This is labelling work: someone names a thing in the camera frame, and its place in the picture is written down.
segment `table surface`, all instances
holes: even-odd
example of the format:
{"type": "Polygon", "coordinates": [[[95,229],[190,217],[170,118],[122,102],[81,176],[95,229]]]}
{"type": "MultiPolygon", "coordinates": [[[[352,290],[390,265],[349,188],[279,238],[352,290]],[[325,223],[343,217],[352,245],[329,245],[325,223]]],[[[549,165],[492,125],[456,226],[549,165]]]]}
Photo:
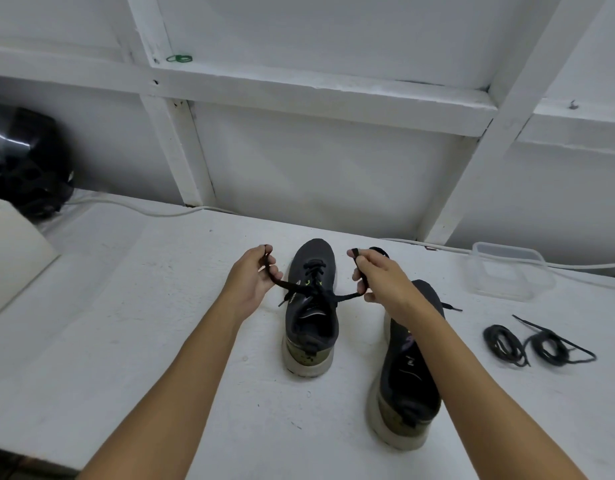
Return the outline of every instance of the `table surface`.
{"type": "MultiPolygon", "coordinates": [[[[156,212],[180,207],[112,196],[156,212]]],[[[313,237],[337,257],[337,292],[355,290],[352,247],[380,246],[412,279],[463,308],[447,321],[494,379],[594,479],[615,479],[615,279],[559,272],[532,303],[467,291],[466,257],[278,222],[200,211],[146,217],[105,203],[66,208],[45,226],[62,254],[0,313],[0,448],[83,468],[166,370],[243,251],[274,245],[281,269],[313,237]],[[499,362],[481,333],[511,314],[552,328],[598,356],[554,368],[499,362]]],[[[271,290],[239,332],[189,478],[476,478],[443,408],[422,449],[397,452],[364,414],[386,345],[383,310],[338,307],[340,336],[324,376],[301,379],[281,360],[284,291],[271,290]]]]}

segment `plastic container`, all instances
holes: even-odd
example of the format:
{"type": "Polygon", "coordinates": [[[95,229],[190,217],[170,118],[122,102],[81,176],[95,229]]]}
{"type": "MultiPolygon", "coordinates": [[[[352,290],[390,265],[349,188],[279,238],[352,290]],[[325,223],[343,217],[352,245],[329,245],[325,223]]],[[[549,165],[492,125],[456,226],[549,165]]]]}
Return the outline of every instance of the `plastic container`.
{"type": "Polygon", "coordinates": [[[543,256],[533,249],[476,242],[467,269],[472,291],[496,298],[529,301],[556,285],[543,256]]]}

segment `shoe logo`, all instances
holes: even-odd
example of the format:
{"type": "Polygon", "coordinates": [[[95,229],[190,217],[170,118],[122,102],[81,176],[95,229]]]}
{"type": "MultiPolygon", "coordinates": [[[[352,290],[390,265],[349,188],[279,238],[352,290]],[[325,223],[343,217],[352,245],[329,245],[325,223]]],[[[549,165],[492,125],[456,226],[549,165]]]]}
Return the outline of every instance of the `shoe logo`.
{"type": "MultiPolygon", "coordinates": [[[[301,284],[301,280],[297,281],[297,285],[300,285],[300,284],[301,284]]],[[[292,294],[292,296],[290,297],[290,301],[288,301],[288,305],[289,305],[290,303],[292,303],[292,300],[294,299],[294,297],[295,297],[296,295],[297,295],[296,293],[293,293],[293,294],[292,294]]]]}

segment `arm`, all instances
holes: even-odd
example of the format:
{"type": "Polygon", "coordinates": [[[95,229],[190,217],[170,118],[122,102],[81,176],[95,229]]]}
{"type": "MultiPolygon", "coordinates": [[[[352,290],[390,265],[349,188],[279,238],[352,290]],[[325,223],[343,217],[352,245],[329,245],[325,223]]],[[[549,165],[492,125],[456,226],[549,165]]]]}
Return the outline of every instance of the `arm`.
{"type": "MultiPolygon", "coordinates": [[[[383,305],[414,335],[479,478],[585,479],[492,379],[399,265],[376,251],[360,254],[353,279],[360,279],[359,269],[366,274],[372,292],[365,294],[365,300],[383,305]]],[[[358,291],[366,291],[363,282],[358,291]]]]}
{"type": "MultiPolygon", "coordinates": [[[[241,323],[274,286],[261,259],[247,251],[168,370],[99,448],[80,480],[183,479],[196,453],[241,323]]],[[[271,272],[279,279],[276,266],[271,272]]]]}

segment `green rubber band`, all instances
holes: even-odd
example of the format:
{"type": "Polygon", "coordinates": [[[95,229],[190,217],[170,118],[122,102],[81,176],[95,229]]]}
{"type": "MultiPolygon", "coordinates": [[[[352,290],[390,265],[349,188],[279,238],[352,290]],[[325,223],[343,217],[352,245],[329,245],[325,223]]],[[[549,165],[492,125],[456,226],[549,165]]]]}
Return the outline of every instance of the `green rubber band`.
{"type": "Polygon", "coordinates": [[[186,62],[192,62],[192,56],[191,55],[181,55],[181,54],[170,55],[166,59],[166,62],[180,62],[182,64],[185,64],[186,62]]]}

